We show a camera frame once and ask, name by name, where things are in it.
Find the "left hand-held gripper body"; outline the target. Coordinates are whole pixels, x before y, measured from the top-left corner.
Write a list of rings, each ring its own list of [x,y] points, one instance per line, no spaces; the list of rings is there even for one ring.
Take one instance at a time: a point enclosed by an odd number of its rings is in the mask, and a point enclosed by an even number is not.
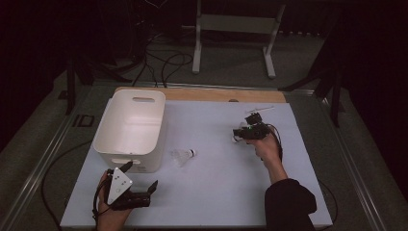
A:
[[[150,192],[131,192],[133,181],[118,167],[108,170],[105,203],[114,211],[150,206]]]

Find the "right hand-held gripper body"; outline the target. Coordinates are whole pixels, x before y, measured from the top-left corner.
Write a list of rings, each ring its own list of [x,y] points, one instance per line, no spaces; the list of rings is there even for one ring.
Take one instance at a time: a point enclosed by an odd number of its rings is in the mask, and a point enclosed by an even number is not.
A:
[[[245,118],[247,127],[235,128],[245,131],[244,140],[262,140],[268,134],[274,132],[274,127],[271,124],[263,122],[263,119],[258,111],[252,111]]]

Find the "white plastic bin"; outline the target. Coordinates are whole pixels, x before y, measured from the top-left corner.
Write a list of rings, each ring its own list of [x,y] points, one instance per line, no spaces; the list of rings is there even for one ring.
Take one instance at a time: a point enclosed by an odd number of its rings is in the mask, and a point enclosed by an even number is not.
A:
[[[129,172],[159,169],[164,153],[166,96],[157,90],[118,90],[99,123],[93,148],[109,167],[132,162]]]

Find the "white shuttlecock black band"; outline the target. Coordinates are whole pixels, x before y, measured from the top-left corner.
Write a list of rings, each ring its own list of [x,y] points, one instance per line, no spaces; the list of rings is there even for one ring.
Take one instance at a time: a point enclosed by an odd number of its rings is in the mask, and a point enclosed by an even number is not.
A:
[[[172,160],[178,167],[182,167],[189,159],[196,156],[193,149],[174,149],[170,152]]]

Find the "person's right hand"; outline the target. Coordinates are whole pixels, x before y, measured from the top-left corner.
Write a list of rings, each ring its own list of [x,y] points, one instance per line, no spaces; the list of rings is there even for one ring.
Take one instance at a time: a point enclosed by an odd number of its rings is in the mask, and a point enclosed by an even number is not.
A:
[[[262,140],[252,141],[251,144],[255,147],[256,155],[261,158],[268,170],[277,170],[282,167],[278,141],[272,134],[268,134]]]

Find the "person's left hand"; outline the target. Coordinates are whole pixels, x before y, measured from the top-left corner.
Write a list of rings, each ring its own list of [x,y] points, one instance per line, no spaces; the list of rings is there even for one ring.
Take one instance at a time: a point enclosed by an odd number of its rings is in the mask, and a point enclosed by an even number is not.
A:
[[[98,194],[98,224],[107,224],[107,223],[115,223],[115,224],[125,224],[127,218],[131,215],[132,209],[124,210],[124,211],[114,211],[109,208],[109,206],[104,202],[104,188],[101,188]]]

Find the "pale blue table mat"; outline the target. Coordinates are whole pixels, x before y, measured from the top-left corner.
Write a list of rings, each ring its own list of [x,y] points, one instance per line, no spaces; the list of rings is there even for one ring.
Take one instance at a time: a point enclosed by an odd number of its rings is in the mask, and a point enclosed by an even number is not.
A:
[[[270,182],[252,146],[232,142],[232,131],[248,113],[259,110],[281,137],[283,165],[290,177],[316,198],[316,227],[332,219],[319,187],[293,110],[287,103],[176,101],[166,103],[166,146],[161,167],[132,175],[133,188],[158,188],[147,208],[128,218],[138,228],[239,228],[265,225],[264,194]],[[178,167],[170,152],[193,149],[196,156]]]

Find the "black tripod stand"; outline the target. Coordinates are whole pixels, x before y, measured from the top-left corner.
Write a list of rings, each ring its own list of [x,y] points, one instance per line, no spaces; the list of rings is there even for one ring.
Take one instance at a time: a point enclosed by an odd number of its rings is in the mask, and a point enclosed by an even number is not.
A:
[[[72,56],[67,60],[66,64],[66,91],[65,96],[67,100],[67,106],[65,114],[68,116],[73,112],[76,105],[76,83],[75,80],[79,79],[84,85],[92,85],[94,82],[94,76],[92,72],[94,70],[102,72],[106,76],[120,82],[131,83],[131,80],[121,76],[121,73],[130,71],[136,64],[127,64],[125,66],[108,68],[104,64],[97,62],[96,60],[86,55]]]
[[[339,127],[339,109],[340,109],[340,96],[342,87],[342,73],[341,69],[336,64],[331,64],[328,67],[323,67],[321,70],[316,70],[313,73],[309,73],[301,80],[288,85],[286,87],[279,88],[280,91],[290,92],[298,90],[300,87],[319,80],[318,85],[313,91],[313,95],[316,98],[325,98],[329,92],[332,92],[330,103],[330,118],[336,127]]]

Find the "grey metal stand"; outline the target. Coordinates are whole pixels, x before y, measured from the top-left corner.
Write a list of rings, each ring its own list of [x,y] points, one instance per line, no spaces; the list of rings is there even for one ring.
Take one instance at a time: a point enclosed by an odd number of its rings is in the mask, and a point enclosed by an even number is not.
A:
[[[286,6],[281,4],[274,18],[208,14],[202,12],[202,0],[196,0],[195,47],[191,71],[194,74],[200,72],[202,53],[201,34],[203,31],[262,34],[269,35],[268,45],[263,48],[263,57],[268,78],[274,79],[276,72],[271,57],[271,50],[275,43],[285,9]]]

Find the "metal floor rail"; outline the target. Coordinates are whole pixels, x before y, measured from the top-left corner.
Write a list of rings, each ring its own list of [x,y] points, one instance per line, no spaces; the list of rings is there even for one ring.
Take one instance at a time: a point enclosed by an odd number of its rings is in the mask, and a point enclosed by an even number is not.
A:
[[[61,220],[79,174],[89,137],[73,123],[86,113],[91,86],[76,90],[76,105],[56,88],[38,105],[0,152],[0,231],[61,231]]]
[[[132,83],[122,83],[122,82],[108,82],[108,81],[96,81],[93,86],[106,86],[106,87],[130,87],[130,88],[153,88],[153,89],[164,89],[163,83],[156,82],[136,82],[135,85]],[[199,84],[179,84],[179,83],[167,83],[167,89],[211,89],[211,90],[266,90],[266,91],[279,91],[278,88],[273,87],[237,87],[237,86],[217,86],[217,85],[199,85]],[[314,90],[292,90],[292,91],[282,91],[284,94],[298,94],[312,96],[314,95]]]
[[[334,125],[330,117],[330,104],[326,98],[318,98],[319,107],[322,110],[325,120],[328,122],[328,125],[336,141],[341,149],[341,159],[344,163],[344,167],[347,171],[348,177],[353,185],[354,190],[358,196],[360,204],[368,218],[370,227],[372,231],[388,231],[385,225],[383,218],[380,216],[377,206],[375,205],[371,193],[366,186],[362,175],[354,162],[354,159],[351,155],[351,151],[344,140],[342,131]]]

